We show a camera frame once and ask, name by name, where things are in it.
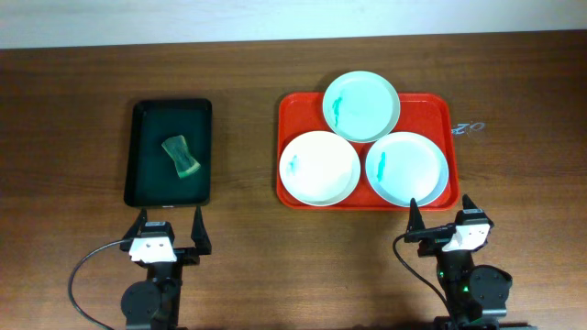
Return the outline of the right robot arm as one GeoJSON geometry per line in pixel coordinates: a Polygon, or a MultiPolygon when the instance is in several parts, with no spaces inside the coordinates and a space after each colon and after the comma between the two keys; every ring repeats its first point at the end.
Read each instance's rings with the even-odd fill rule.
{"type": "Polygon", "coordinates": [[[404,234],[397,240],[417,243],[420,258],[437,260],[439,288],[433,291],[448,314],[437,316],[429,326],[440,330],[530,329],[530,324],[502,324],[507,315],[506,301],[513,277],[489,265],[476,265],[472,254],[488,243],[493,221],[468,195],[462,196],[462,209],[455,221],[426,227],[415,199],[410,201],[404,234]]]}

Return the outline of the green dish sponge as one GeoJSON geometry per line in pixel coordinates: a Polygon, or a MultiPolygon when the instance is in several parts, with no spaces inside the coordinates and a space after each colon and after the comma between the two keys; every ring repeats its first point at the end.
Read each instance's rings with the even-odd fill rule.
{"type": "Polygon", "coordinates": [[[161,143],[161,146],[172,159],[180,179],[191,176],[201,168],[201,164],[190,152],[183,135],[169,137],[161,143]]]}

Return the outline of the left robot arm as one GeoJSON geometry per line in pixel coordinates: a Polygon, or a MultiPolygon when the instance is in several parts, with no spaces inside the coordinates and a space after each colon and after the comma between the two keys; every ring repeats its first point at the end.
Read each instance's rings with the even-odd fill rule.
{"type": "Polygon", "coordinates": [[[173,330],[179,327],[183,269],[197,266],[212,253],[202,210],[197,207],[191,230],[191,247],[175,247],[169,222],[150,222],[145,209],[123,235],[120,250],[147,271],[147,277],[130,285],[121,298],[127,329],[173,330]]]}

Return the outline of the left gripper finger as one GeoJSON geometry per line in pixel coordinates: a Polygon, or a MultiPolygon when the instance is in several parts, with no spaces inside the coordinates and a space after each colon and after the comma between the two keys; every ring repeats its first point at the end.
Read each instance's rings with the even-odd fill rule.
{"type": "Polygon", "coordinates": [[[141,228],[145,225],[147,220],[147,210],[141,209],[135,222],[130,226],[129,230],[123,235],[123,240],[129,240],[138,237],[141,228]]]}
{"type": "Polygon", "coordinates": [[[211,250],[212,244],[204,225],[202,209],[197,206],[194,212],[191,239],[197,250],[211,250]]]}

